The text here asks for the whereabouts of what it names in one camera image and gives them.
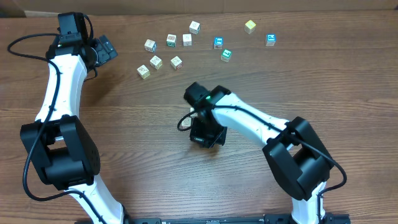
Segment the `white block red trim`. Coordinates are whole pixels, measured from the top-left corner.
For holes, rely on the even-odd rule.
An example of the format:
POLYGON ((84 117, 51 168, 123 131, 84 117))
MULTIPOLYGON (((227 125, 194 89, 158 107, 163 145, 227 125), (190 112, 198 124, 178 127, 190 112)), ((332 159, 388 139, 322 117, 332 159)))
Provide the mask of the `white block red trim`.
POLYGON ((192 118, 191 118, 191 117, 187 117, 187 118, 185 118, 185 119, 182 121, 180 127, 181 127, 182 129, 185 129, 185 128, 189 128, 191 125, 192 125, 192 118))

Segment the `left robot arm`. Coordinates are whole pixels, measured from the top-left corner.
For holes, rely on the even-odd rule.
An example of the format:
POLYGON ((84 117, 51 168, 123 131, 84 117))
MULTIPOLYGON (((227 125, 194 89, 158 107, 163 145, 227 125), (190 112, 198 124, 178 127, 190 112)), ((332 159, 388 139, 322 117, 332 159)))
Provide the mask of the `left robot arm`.
POLYGON ((117 56, 106 36, 93 37, 87 15, 58 15, 58 33, 43 58, 49 82, 43 105, 30 124, 21 127, 28 153, 22 175, 25 193, 39 201, 27 185, 29 166, 45 185, 59 193, 46 201, 72 196, 90 216, 90 223, 129 223, 124 206, 111 195, 100 176, 100 155, 79 119, 81 89, 90 71, 117 56))

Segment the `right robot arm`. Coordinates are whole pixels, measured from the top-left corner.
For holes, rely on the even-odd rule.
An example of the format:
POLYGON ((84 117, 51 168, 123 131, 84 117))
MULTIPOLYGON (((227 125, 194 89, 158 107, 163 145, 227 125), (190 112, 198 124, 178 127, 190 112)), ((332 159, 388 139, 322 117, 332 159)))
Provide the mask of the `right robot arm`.
POLYGON ((209 91, 195 82, 183 97, 196 115, 188 128, 191 141, 211 148, 224 144, 228 129, 246 136, 262 148, 275 180, 292 197, 291 220, 323 223, 322 193, 333 163, 305 119, 275 118, 222 86, 209 91))

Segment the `white block blue side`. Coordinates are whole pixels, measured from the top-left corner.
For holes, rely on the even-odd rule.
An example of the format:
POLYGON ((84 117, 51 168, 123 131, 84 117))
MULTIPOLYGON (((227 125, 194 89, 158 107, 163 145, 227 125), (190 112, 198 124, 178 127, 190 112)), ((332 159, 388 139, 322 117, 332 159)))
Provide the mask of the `white block blue side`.
POLYGON ((154 53, 157 49, 157 43, 154 40, 147 39, 144 48, 146 51, 154 53))

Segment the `white X block yellow side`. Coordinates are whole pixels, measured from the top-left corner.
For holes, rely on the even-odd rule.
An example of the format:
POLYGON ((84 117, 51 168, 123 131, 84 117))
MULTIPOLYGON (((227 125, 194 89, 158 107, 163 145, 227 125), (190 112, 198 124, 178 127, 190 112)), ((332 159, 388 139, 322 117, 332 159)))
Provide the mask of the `white X block yellow side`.
POLYGON ((163 62, 161 58, 155 55, 150 59, 150 64, 158 70, 163 65, 163 62))

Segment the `white block green side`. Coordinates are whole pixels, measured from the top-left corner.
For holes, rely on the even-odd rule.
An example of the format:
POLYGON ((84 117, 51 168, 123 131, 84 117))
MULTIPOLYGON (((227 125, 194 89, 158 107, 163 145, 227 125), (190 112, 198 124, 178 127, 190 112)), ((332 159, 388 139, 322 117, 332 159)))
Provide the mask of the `white block green side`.
POLYGON ((176 39, 177 39, 177 36, 176 36, 176 35, 169 34, 169 35, 167 36, 167 40, 166 40, 167 46, 169 46, 169 47, 175 47, 175 45, 176 45, 176 39))

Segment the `white block red side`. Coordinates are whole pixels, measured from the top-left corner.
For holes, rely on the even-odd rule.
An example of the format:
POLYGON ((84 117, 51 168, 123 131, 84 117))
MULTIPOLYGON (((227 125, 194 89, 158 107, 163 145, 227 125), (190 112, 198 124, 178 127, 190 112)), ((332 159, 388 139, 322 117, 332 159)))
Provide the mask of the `white block red side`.
POLYGON ((178 56, 175 56, 174 58, 172 58, 172 59, 170 60, 170 63, 171 63, 171 65, 173 66, 173 68, 174 68, 175 70, 178 70, 178 69, 180 69, 181 67, 183 67, 183 62, 182 62, 182 60, 181 60, 178 56))

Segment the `green L block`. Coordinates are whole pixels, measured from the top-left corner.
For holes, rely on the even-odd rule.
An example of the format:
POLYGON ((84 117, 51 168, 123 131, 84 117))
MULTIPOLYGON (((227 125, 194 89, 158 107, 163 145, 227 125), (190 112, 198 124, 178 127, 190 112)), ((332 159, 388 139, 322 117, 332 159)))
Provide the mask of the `green L block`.
POLYGON ((222 54, 221 54, 220 59, 221 59, 222 61, 224 61, 224 62, 229 62, 230 59, 231 59, 232 54, 233 54, 232 51, 230 51, 230 50, 228 50, 228 49, 224 49, 223 52, 222 52, 222 54))

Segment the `plain white number block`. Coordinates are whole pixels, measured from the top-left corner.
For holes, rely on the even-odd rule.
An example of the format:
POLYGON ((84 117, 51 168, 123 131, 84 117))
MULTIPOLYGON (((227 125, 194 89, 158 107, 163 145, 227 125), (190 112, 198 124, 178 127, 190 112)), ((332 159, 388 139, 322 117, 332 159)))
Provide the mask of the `plain white number block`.
POLYGON ((184 47, 192 46, 192 35, 191 34, 182 35, 182 40, 183 40, 184 47))

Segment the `blue T block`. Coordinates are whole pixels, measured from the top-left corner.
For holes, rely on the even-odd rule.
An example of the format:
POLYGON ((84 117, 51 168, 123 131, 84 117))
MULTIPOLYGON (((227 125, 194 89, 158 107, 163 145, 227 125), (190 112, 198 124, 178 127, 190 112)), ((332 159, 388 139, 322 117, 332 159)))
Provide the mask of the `blue T block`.
POLYGON ((223 48, 223 38, 222 37, 215 37, 213 42, 214 49, 222 49, 223 48))

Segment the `white block top centre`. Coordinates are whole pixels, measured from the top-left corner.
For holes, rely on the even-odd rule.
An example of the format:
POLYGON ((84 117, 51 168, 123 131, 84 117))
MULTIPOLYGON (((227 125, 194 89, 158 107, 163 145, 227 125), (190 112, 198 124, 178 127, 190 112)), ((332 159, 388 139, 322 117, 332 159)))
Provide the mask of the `white block top centre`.
POLYGON ((191 24, 189 25, 189 31, 192 34, 197 35, 200 31, 200 23, 196 21, 192 21, 191 24))

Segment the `yellow top block far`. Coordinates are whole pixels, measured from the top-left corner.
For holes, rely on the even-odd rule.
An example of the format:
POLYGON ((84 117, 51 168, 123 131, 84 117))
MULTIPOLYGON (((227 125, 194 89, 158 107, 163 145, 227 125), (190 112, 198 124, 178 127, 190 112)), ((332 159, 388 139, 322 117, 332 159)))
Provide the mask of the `yellow top block far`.
POLYGON ((244 30, 247 34, 253 33, 255 29, 256 29, 256 23, 252 20, 247 21, 244 25, 244 30))

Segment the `blue P block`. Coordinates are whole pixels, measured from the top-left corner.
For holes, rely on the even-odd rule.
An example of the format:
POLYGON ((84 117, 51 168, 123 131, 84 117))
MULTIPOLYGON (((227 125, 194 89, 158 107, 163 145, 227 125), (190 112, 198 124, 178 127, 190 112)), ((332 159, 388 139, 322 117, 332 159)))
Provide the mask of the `blue P block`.
POLYGON ((273 47, 276 43, 276 35, 275 34, 267 34, 266 35, 266 47, 273 47))

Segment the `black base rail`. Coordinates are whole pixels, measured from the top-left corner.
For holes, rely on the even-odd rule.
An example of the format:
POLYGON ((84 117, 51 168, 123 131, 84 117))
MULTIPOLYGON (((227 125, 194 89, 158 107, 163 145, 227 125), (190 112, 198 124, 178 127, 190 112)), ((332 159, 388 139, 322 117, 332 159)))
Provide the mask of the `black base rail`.
MULTIPOLYGON (((162 220, 160 218, 129 218, 127 222, 130 224, 293 224, 294 220, 291 215, 264 215, 262 217, 231 217, 231 218, 186 218, 186 219, 169 219, 162 220)), ((351 220, 348 214, 335 215, 327 213, 323 219, 326 224, 350 224, 351 220)))

